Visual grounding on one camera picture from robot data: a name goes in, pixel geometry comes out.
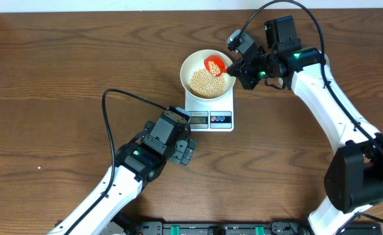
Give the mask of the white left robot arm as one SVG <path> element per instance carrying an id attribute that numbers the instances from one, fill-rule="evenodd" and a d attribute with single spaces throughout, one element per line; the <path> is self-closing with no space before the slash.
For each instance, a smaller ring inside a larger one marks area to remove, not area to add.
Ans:
<path id="1" fill-rule="evenodd" d="M 188 165 L 197 146 L 190 138 L 189 111 L 172 106 L 113 155 L 97 187 L 50 234 L 99 234 L 152 181 L 168 161 Z"/>

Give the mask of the red plastic scoop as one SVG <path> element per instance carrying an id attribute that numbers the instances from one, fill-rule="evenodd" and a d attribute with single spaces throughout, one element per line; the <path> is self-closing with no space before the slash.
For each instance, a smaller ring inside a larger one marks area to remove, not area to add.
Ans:
<path id="1" fill-rule="evenodd" d="M 205 68 L 214 76 L 221 76 L 227 72 L 225 63 L 221 57 L 210 55 L 204 60 Z"/>

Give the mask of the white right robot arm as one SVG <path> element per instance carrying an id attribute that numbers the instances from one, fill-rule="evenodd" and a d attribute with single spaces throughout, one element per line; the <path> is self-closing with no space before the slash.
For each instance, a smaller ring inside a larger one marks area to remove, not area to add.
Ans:
<path id="1" fill-rule="evenodd" d="M 324 53 L 302 46 L 291 16 L 269 20 L 264 26 L 266 46 L 257 45 L 242 29 L 228 38 L 227 48 L 240 58 L 228 66 L 227 73 L 245 89 L 279 78 L 283 88 L 307 105 L 334 156 L 324 177 L 325 199 L 300 233 L 349 233 L 355 218 L 383 202 L 383 134 L 340 89 Z"/>

